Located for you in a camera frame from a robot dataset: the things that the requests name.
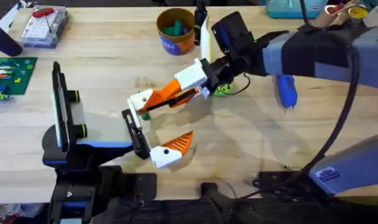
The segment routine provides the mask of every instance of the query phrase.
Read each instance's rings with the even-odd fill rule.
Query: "wooden tabletop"
[[[55,50],[25,49],[21,57],[38,57],[24,96],[0,103],[0,203],[48,202],[55,173],[42,163],[41,140],[54,122],[50,94],[53,61],[61,64],[69,89],[80,91],[87,113],[121,119],[128,96],[161,88],[199,56],[172,56],[163,49],[156,18],[166,8],[68,8],[70,22]],[[210,7],[210,25],[239,11],[255,38],[274,30],[295,30],[301,20],[270,19],[263,7]],[[23,9],[10,34],[17,38],[32,9]],[[221,52],[212,37],[212,56]],[[246,84],[244,77],[234,83]],[[197,99],[151,113],[146,130],[153,144],[194,130],[193,149],[182,161],[157,170],[133,153],[115,159],[127,172],[155,172],[158,199],[198,198],[198,186],[216,181],[229,196],[253,191],[243,180],[260,170],[298,169],[318,151],[336,124],[347,83],[296,78],[299,94],[293,111],[277,102],[271,77],[251,77],[245,92],[207,101]],[[360,86],[348,121],[329,153],[378,133],[378,90]],[[347,195],[378,194],[378,187]]]

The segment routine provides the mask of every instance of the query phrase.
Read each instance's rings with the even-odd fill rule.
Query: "blue cup label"
[[[176,45],[174,42],[168,40],[167,38],[165,38],[161,35],[159,36],[159,38],[161,38],[163,45],[164,45],[164,48],[168,53],[170,53],[172,55],[180,55],[181,54],[180,47],[178,45]]]

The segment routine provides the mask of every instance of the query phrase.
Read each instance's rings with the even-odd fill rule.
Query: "orange plastic part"
[[[140,113],[147,112],[146,108],[159,104],[165,100],[170,99],[175,94],[179,93],[181,91],[181,86],[177,79],[174,78],[172,82],[170,82],[168,85],[164,86],[162,90],[155,90],[153,91],[153,94],[150,96],[150,98],[147,100],[144,107],[139,111]]]
[[[176,139],[173,139],[163,144],[162,146],[170,148],[170,149],[178,150],[182,153],[182,155],[184,155],[187,152],[187,150],[190,148],[192,140],[193,140],[193,131],[189,131],[188,133],[183,134],[177,137]]]
[[[149,108],[150,106],[157,105],[159,103],[162,103],[166,100],[170,100],[172,98],[177,98],[177,97],[179,97],[179,95],[186,92],[186,91],[184,91],[184,92],[180,93],[180,91],[181,91],[181,86],[180,86],[179,82],[177,81],[177,79],[174,79],[172,82],[170,82],[168,85],[166,85],[162,90],[153,91],[153,94],[147,100],[144,107],[139,110],[139,113],[140,114],[147,113],[148,112],[147,108]],[[179,105],[182,105],[184,103],[187,103],[197,93],[198,93],[198,90],[195,89],[194,94],[191,94],[191,95],[185,97],[184,99],[182,99],[181,101],[179,101],[178,103],[176,103],[175,105],[173,105],[171,107],[175,107],[175,106],[179,106]]]

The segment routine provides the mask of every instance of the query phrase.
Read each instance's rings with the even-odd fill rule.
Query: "clear plastic container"
[[[309,18],[316,18],[324,9],[327,0],[305,0],[306,12]],[[268,0],[266,12],[274,19],[302,18],[300,0]]]
[[[25,47],[56,48],[69,15],[64,6],[34,6],[34,11],[51,7],[54,12],[41,18],[30,17],[19,42]]]

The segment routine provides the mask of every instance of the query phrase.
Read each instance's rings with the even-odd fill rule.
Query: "blue sticker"
[[[166,51],[168,51],[168,53],[170,53],[172,55],[180,55],[181,54],[181,49],[174,42],[168,40],[167,38],[165,38],[161,35],[159,36],[159,38],[161,38],[163,45],[164,45],[164,48],[165,48]]]
[[[316,172],[316,176],[323,182],[339,177],[339,173],[332,167],[326,167]]]

